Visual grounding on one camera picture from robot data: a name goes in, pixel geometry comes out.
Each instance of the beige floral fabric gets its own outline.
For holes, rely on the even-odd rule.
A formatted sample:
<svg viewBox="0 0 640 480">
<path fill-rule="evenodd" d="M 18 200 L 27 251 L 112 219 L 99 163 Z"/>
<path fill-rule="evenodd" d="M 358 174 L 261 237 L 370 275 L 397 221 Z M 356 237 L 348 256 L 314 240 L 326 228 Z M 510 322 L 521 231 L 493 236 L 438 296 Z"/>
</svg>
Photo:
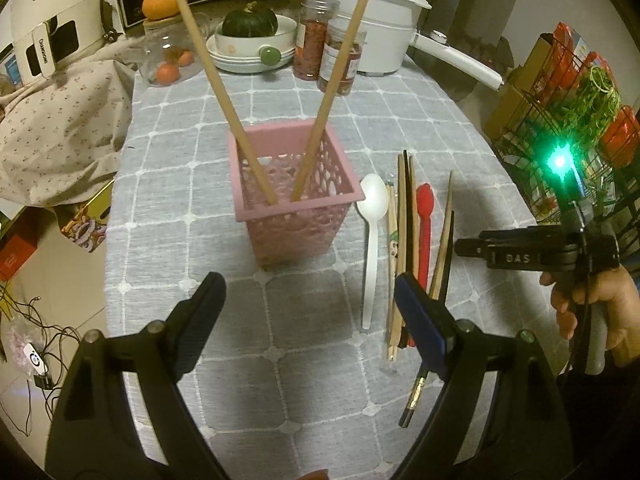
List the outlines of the beige floral fabric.
<svg viewBox="0 0 640 480">
<path fill-rule="evenodd" d="M 90 199 L 120 165 L 133 71 L 85 60 L 0 98 L 0 197 L 33 206 Z"/>
</svg>

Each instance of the spoon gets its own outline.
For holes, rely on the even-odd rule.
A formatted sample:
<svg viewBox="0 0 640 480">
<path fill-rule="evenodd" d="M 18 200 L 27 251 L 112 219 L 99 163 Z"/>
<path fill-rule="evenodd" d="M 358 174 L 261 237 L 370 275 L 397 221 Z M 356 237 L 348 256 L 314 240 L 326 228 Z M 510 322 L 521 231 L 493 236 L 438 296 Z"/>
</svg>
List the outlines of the spoon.
<svg viewBox="0 0 640 480">
<path fill-rule="evenodd" d="M 429 254 L 431 251 L 431 213 L 435 199 L 429 184 L 422 184 L 415 193 L 415 200 L 420 215 L 420 264 L 418 265 L 418 283 L 422 290 L 427 290 L 429 275 Z"/>
<path fill-rule="evenodd" d="M 356 202 L 356 208 L 369 225 L 367 239 L 367 261 L 364 278 L 364 300 L 362 301 L 362 328 L 368 330 L 373 314 L 373 297 L 378 275 L 378 222 L 386 214 L 389 196 L 384 181 L 375 173 L 369 173 L 360 181 L 364 200 Z"/>
</svg>

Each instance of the wall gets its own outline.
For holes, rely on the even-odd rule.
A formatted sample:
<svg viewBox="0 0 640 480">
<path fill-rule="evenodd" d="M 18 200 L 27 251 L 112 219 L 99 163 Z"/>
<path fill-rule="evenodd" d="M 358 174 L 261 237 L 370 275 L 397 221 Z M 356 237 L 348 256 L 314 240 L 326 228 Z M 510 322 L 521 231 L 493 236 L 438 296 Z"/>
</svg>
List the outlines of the wall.
<svg viewBox="0 0 640 480">
<path fill-rule="evenodd" d="M 517 0 L 503 33 L 516 65 L 558 22 L 571 25 L 607 60 L 622 100 L 633 105 L 640 97 L 640 52 L 609 0 Z"/>
</svg>

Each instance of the white plastic spoon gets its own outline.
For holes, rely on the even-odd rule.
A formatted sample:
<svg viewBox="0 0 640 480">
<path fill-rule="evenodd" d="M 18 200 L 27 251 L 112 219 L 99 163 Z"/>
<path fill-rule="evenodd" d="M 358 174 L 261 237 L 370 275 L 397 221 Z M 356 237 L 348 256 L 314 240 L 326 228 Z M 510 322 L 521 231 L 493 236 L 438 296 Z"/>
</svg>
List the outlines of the white plastic spoon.
<svg viewBox="0 0 640 480">
<path fill-rule="evenodd" d="M 360 181 L 360 186 L 364 192 L 364 200 L 356 202 L 356 207 L 369 225 L 364 300 L 362 301 L 362 329 L 368 330 L 371 326 L 373 297 L 378 275 L 378 222 L 385 217 L 389 196 L 384 181 L 375 173 L 369 173 L 363 178 Z"/>
</svg>

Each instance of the green pumpkin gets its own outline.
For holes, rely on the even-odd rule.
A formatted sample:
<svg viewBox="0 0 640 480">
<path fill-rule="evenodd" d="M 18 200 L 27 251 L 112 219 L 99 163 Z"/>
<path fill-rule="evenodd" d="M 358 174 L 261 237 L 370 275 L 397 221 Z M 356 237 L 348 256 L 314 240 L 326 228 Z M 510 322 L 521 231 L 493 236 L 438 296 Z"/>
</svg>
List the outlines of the green pumpkin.
<svg viewBox="0 0 640 480">
<path fill-rule="evenodd" d="M 265 38 L 278 31 L 278 18 L 267 7 L 251 2 L 244 9 L 232 10 L 222 22 L 222 34 L 232 38 Z"/>
</svg>

